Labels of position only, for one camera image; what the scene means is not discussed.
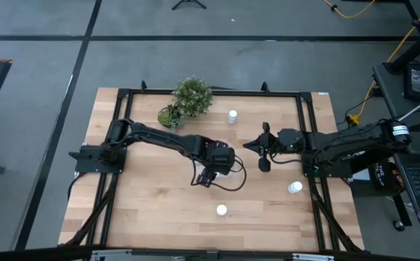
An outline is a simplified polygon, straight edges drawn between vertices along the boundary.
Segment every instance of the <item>concrete floor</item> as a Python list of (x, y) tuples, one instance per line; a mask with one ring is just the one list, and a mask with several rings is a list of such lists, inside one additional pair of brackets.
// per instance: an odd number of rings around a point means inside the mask
[[(95, 36), (402, 36), (411, 19), (402, 4), (375, 4), (343, 20), (317, 0), (202, 0), (207, 10), (175, 1), (103, 0)], [(83, 35), (94, 0), (0, 0), (0, 35)], [(420, 15), (420, 1), (413, 1)], [(340, 2), (347, 14), (366, 3)], [(28, 248), (57, 244), (75, 162), (98, 87), (174, 87), (189, 75), (211, 85), (283, 91), (327, 91), (336, 121), (360, 102), (375, 64), (398, 43), (259, 41), (91, 41), (50, 170)], [(0, 93), (0, 251), (12, 248), (28, 195), (66, 92), (80, 41), (0, 41), (14, 64)], [(371, 99), (364, 123), (388, 117)], [(385, 198), (355, 198), (363, 240), (377, 254), (420, 258), (420, 229), (393, 230)]]

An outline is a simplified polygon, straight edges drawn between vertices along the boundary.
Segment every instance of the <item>green plant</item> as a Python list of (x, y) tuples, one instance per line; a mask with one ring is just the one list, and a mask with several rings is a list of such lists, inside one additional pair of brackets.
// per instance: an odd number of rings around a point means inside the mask
[(187, 78), (181, 81), (172, 95), (174, 95), (174, 106), (179, 112), (192, 117), (206, 114), (213, 100), (211, 88), (199, 78)]
[(158, 122), (173, 131), (184, 125), (183, 118), (184, 116), (173, 105), (168, 105), (158, 113)]

